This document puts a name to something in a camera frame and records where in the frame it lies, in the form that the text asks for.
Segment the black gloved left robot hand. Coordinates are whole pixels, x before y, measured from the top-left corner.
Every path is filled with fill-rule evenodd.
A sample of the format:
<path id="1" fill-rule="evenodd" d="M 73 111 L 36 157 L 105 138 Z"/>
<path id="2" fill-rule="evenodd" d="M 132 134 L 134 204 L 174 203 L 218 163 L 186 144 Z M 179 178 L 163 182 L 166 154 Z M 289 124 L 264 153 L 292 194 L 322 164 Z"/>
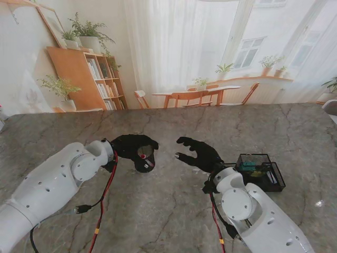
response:
<path id="1" fill-rule="evenodd" d="M 120 135 L 110 142 L 113 149 L 117 152 L 119 157 L 132 160 L 139 165 L 146 160 L 150 162 L 150 166 L 155 166 L 154 150 L 158 150 L 158 142 L 143 134 L 126 134 Z M 141 147 L 151 146 L 151 154 L 139 155 L 138 150 Z"/>

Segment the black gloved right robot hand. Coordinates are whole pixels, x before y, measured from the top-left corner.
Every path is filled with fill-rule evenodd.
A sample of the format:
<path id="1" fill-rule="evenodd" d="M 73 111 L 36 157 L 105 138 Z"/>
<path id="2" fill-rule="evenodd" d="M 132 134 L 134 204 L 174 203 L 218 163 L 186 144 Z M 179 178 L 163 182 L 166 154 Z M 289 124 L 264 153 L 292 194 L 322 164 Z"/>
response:
<path id="1" fill-rule="evenodd" d="M 194 140 L 189 137 L 179 137 L 176 141 L 178 144 L 183 144 L 185 147 L 190 147 L 190 151 L 195 151 L 197 157 L 177 152 L 175 157 L 180 161 L 201 169 L 206 173 L 212 173 L 218 168 L 224 167 L 224 161 L 219 156 L 218 152 L 205 142 Z"/>

